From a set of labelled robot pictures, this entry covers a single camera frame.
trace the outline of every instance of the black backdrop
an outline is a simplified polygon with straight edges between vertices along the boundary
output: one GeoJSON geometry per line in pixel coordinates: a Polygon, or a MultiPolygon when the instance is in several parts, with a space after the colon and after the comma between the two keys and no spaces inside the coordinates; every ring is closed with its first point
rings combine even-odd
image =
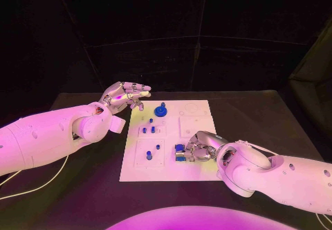
{"type": "Polygon", "coordinates": [[[118,80],[170,92],[278,89],[332,3],[17,0],[3,9],[1,126],[57,93],[118,80]]]}

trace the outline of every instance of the blue object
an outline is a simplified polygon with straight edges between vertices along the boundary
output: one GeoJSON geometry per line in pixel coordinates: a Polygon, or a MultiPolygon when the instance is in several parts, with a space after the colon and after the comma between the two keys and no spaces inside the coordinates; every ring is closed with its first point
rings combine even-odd
{"type": "Polygon", "coordinates": [[[174,151],[176,152],[185,152],[185,145],[182,145],[182,144],[174,145],[174,151]]]}
{"type": "Polygon", "coordinates": [[[174,157],[176,161],[185,161],[185,157],[174,157]]]}
{"type": "Polygon", "coordinates": [[[167,109],[166,109],[164,106],[166,106],[164,102],[161,102],[161,105],[157,106],[156,109],[154,109],[154,114],[156,114],[157,117],[161,117],[161,116],[164,116],[167,114],[167,109]]]}
{"type": "Polygon", "coordinates": [[[147,151],[147,160],[151,159],[151,154],[150,154],[150,151],[147,151]]]}

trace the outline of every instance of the white board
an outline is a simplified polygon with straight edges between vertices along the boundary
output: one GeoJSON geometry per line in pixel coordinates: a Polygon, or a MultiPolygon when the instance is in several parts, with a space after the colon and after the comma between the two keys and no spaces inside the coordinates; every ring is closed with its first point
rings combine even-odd
{"type": "Polygon", "coordinates": [[[219,181],[213,160],[174,160],[174,145],[186,146],[199,130],[216,133],[206,100],[144,101],[144,111],[134,108],[131,112],[120,181],[219,181]],[[161,102],[166,103],[167,114],[157,117],[154,108],[161,102]]]}

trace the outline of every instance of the table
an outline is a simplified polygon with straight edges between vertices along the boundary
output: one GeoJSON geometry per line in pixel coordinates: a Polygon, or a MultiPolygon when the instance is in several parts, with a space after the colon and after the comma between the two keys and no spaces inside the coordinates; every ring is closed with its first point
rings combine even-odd
{"type": "MultiPolygon", "coordinates": [[[[50,109],[88,104],[99,97],[101,93],[62,93],[50,109]]],[[[322,160],[275,91],[154,92],[143,100],[208,100],[216,133],[228,141],[247,140],[281,155],[322,160]]],[[[278,204],[260,192],[244,198],[221,181],[118,182],[130,114],[130,109],[117,114],[127,121],[122,133],[108,132],[69,155],[44,188],[0,200],[1,229],[102,230],[144,211],[186,205],[236,209],[294,228],[323,229],[313,213],[278,204]]],[[[63,159],[24,170],[4,184],[0,196],[39,187],[62,163],[63,159]]]]}

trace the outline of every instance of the robotic arm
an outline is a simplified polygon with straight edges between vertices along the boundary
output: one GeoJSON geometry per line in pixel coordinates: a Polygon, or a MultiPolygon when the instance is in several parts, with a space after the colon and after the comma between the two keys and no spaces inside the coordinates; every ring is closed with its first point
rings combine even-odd
{"type": "Polygon", "coordinates": [[[112,84],[98,102],[20,118],[0,129],[0,175],[52,163],[98,142],[107,131],[120,133],[125,121],[114,116],[130,104],[143,111],[140,97],[150,86],[112,84]]]}
{"type": "Polygon", "coordinates": [[[278,203],[309,212],[332,215],[332,164],[281,156],[244,141],[229,143],[218,135],[199,131],[186,151],[176,156],[197,161],[216,158],[218,178],[241,196],[260,191],[278,203]]]}

